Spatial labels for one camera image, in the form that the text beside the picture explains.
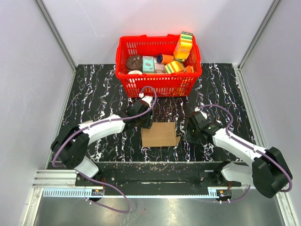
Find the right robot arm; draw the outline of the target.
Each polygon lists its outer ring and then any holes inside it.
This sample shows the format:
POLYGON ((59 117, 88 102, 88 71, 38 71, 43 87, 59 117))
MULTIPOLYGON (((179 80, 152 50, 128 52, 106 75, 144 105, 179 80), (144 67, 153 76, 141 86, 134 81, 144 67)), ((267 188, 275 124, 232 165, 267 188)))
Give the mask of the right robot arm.
POLYGON ((244 162, 244 165, 239 165, 224 161, 215 168, 209 178, 218 186, 239 182, 254 186, 267 198, 279 192, 289 192, 293 187, 293 176, 279 149, 251 144, 227 127, 212 123, 204 112, 194 112, 188 117, 185 140, 195 144, 211 143, 244 162))

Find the brown cardboard box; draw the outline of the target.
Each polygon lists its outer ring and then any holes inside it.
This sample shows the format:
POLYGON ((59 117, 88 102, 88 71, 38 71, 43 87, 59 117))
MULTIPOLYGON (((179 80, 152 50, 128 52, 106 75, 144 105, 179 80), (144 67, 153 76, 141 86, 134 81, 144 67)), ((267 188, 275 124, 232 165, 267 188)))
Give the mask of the brown cardboard box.
POLYGON ((176 135, 175 122, 154 122, 150 129, 141 129, 142 147, 177 146, 181 137, 176 135))

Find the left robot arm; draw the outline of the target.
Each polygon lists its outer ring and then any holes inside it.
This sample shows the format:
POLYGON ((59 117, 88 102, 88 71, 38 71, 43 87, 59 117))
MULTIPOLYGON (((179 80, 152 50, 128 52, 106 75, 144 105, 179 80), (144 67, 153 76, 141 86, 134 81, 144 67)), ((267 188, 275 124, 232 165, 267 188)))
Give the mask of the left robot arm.
POLYGON ((104 137, 136 127, 151 128, 153 103, 153 97, 145 96, 103 120, 79 125, 68 123, 51 144, 50 149, 55 155, 53 163, 59 159, 66 169, 86 175, 85 180, 91 186, 99 185, 102 175, 97 165, 86 156, 88 146, 104 137))

